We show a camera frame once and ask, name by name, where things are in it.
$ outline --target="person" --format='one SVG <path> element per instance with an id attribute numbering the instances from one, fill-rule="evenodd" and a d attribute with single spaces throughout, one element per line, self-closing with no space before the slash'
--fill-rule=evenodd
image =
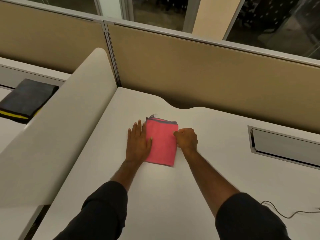
<path id="1" fill-rule="evenodd" d="M 215 217 L 221 240 L 290 240 L 277 215 L 247 193 L 241 193 L 198 153 L 193 129 L 179 129 L 174 136 Z M 146 125 L 139 120 L 128 129 L 126 158 L 118 171 L 86 199 L 79 214 L 54 239 L 118 239 L 125 226 L 127 193 L 151 146 L 152 138 L 146 141 Z"/>

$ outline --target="black shirt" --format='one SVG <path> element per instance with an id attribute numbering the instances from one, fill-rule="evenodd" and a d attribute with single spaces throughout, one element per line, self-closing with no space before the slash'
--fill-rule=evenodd
<path id="1" fill-rule="evenodd" d="M 103 184 L 54 240 L 115 240 L 125 226 L 128 195 L 118 182 Z M 285 224 L 247 193 L 238 193 L 219 208 L 216 228 L 221 240 L 290 240 Z"/>

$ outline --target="wire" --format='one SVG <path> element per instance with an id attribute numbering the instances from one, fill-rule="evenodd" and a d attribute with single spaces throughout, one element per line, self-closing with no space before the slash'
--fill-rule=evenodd
<path id="1" fill-rule="evenodd" d="M 291 216 L 287 217 L 287 216 L 284 216 L 283 214 L 281 214 L 281 213 L 277 210 L 277 208 L 274 206 L 274 204 L 273 204 L 272 202 L 265 200 L 265 201 L 262 201 L 261 204 L 263 204 L 263 203 L 265 203 L 265 202 L 270 203 L 270 204 L 273 206 L 273 208 L 276 210 L 276 212 L 278 212 L 279 215 L 281 215 L 281 216 L 283 216 L 284 218 L 287 218 L 287 219 L 293 218 L 294 215 L 297 214 L 297 213 L 308 213 L 308 214 L 320 213 L 320 207 L 317 207 L 317 209 L 318 209 L 319 211 L 302 211 L 302 210 L 298 210 L 298 211 L 294 212 Z"/>

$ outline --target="folded red cloth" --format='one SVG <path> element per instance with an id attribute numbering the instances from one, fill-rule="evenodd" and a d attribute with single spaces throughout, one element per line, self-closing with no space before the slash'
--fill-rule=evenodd
<path id="1" fill-rule="evenodd" d="M 146 117 L 146 139 L 152 137 L 152 147 L 146 162 L 173 166 L 177 152 L 177 140 L 173 131 L 178 130 L 176 121 Z"/>

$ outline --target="rolled-up sleeve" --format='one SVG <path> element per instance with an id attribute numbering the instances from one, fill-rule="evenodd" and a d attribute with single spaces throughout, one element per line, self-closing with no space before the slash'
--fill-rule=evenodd
<path id="1" fill-rule="evenodd" d="M 118 239 L 125 226 L 127 203 L 126 189 L 118 182 L 106 182 L 85 200 L 79 214 L 54 239 Z"/>
<path id="2" fill-rule="evenodd" d="M 282 220 L 247 193 L 227 199 L 217 212 L 215 225 L 221 240 L 290 240 Z"/>

